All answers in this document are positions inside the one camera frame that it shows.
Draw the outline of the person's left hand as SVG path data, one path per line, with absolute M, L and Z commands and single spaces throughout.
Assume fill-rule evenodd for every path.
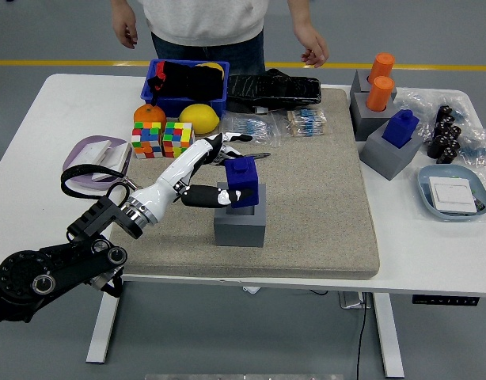
M 321 34 L 310 24 L 300 24 L 294 27 L 298 42 L 304 47 L 301 61 L 307 66 L 319 68 L 329 57 L 328 45 Z

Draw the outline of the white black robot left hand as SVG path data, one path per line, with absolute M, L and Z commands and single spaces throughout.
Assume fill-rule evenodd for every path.
M 189 207 L 223 208 L 250 197 L 251 189 L 225 190 L 207 185 L 191 185 L 192 176 L 202 165 L 221 165 L 242 154 L 227 142 L 248 142 L 252 136 L 242 133 L 218 133 L 197 140 L 171 163 L 154 184 L 133 192 L 122 210 L 140 227 L 161 221 L 167 207 L 181 199 Z

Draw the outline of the person's right hand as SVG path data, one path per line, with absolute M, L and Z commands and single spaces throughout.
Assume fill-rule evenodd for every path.
M 124 47 L 135 49 L 138 43 L 135 16 L 114 14 L 112 16 L 112 29 L 117 40 Z

